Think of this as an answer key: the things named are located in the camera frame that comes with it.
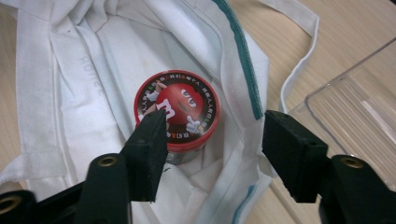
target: transparent plastic tray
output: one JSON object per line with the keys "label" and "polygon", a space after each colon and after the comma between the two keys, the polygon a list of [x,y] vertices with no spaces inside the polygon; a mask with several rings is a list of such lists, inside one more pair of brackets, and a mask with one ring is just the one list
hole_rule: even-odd
{"label": "transparent plastic tray", "polygon": [[308,95],[290,114],[329,144],[367,161],[396,191],[396,41]]}

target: wooden table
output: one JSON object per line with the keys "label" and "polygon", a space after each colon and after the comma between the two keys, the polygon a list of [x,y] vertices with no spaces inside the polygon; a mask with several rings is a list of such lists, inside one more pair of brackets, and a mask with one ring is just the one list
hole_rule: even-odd
{"label": "wooden table", "polygon": [[[396,6],[389,0],[301,2],[320,16],[320,27],[318,44],[291,92],[289,108],[396,36]],[[306,54],[310,37],[284,15],[256,0],[230,0],[230,4],[242,26],[270,58],[267,108],[277,110],[281,85]],[[19,154],[20,148],[15,45],[16,21],[0,8],[0,170]],[[276,178],[254,206],[247,223],[319,223],[318,206],[295,204]]]}

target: white fabric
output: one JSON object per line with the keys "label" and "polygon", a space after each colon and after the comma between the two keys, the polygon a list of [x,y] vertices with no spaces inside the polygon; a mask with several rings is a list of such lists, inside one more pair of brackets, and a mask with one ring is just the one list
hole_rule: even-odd
{"label": "white fabric", "polygon": [[[282,88],[284,99],[315,46],[318,17],[295,0],[262,1],[313,36]],[[140,85],[184,69],[215,89],[219,124],[193,161],[165,164],[156,203],[133,203],[134,222],[244,222],[272,179],[261,153],[269,62],[225,1],[0,3],[18,10],[22,152],[0,184],[27,179],[42,200],[83,181],[90,161],[120,151],[134,130]]]}

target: cartoon figure print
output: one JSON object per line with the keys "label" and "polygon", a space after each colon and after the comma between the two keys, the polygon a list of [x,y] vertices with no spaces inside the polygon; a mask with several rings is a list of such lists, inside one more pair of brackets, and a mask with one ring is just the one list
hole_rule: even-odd
{"label": "cartoon figure print", "polygon": [[204,99],[194,87],[184,83],[166,86],[158,81],[154,91],[146,91],[145,94],[155,104],[140,116],[140,120],[154,110],[164,109],[166,111],[166,129],[171,124],[186,125],[187,132],[199,132],[198,126],[201,122],[198,118],[204,107]]}

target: red tin can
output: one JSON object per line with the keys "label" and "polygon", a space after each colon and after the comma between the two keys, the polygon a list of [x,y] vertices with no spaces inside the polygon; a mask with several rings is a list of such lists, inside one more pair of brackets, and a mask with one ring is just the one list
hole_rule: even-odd
{"label": "red tin can", "polygon": [[166,110],[167,162],[192,160],[204,147],[219,120],[219,100],[203,78],[169,70],[149,78],[134,100],[136,124],[148,113]]}

